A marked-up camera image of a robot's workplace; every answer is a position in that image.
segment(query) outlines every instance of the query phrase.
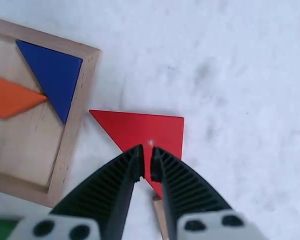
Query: black screw hole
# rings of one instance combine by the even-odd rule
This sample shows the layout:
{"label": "black screw hole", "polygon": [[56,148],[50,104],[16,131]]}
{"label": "black screw hole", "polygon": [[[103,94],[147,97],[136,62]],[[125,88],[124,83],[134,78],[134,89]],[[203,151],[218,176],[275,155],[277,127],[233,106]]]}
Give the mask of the black screw hole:
{"label": "black screw hole", "polygon": [[207,227],[200,220],[190,220],[186,222],[184,229],[187,231],[196,232],[204,231],[207,229]]}
{"label": "black screw hole", "polygon": [[70,232],[71,240],[84,240],[90,234],[90,228],[87,225],[78,225],[72,228]]}
{"label": "black screw hole", "polygon": [[33,228],[33,235],[36,237],[43,237],[51,233],[51,231],[54,229],[55,223],[52,220],[43,220],[39,222],[35,227]]}
{"label": "black screw hole", "polygon": [[227,215],[222,218],[222,225],[227,227],[241,227],[244,222],[236,215]]}

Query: wooden puzzle piece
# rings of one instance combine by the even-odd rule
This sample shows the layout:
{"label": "wooden puzzle piece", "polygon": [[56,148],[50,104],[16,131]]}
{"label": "wooden puzzle piece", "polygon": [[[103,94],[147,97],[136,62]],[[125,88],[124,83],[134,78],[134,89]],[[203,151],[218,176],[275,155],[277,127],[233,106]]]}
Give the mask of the wooden puzzle piece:
{"label": "wooden puzzle piece", "polygon": [[101,110],[89,112],[123,152],[135,145],[143,145],[145,179],[162,198],[161,184],[151,181],[152,149],[161,147],[180,159],[184,118]]}
{"label": "wooden puzzle piece", "polygon": [[65,124],[83,60],[25,41],[15,42],[44,94]]}
{"label": "wooden puzzle piece", "polygon": [[46,100],[46,96],[0,77],[0,118],[10,118]]}

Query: red triangle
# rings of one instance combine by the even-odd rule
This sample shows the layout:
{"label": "red triangle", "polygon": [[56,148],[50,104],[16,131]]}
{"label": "red triangle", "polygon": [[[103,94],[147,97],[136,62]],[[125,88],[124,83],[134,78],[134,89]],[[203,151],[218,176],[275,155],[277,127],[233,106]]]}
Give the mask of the red triangle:
{"label": "red triangle", "polygon": [[181,158],[184,118],[100,110],[89,112],[123,152],[143,145],[145,179],[162,198],[161,184],[150,178],[152,148],[161,147]]}

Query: wooden base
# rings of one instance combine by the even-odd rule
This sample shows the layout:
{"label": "wooden base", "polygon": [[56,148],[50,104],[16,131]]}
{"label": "wooden base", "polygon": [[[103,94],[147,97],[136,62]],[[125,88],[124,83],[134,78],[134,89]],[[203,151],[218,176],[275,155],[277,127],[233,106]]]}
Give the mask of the wooden base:
{"label": "wooden base", "polygon": [[49,102],[0,119],[0,192],[53,207],[60,200],[100,50],[0,20],[0,77],[41,92],[15,40],[83,60],[66,125]]}
{"label": "wooden base", "polygon": [[164,210],[164,202],[159,196],[154,196],[152,201],[153,201],[156,217],[159,221],[162,240],[167,240],[169,236],[168,236],[167,222],[166,222],[166,216]]}

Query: orange parallelogram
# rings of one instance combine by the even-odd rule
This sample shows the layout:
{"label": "orange parallelogram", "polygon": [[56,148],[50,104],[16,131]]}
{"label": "orange parallelogram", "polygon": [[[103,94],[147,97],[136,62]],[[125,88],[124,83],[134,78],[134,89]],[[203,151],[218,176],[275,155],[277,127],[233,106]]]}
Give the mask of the orange parallelogram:
{"label": "orange parallelogram", "polygon": [[46,96],[0,77],[0,118],[10,118],[46,100]]}

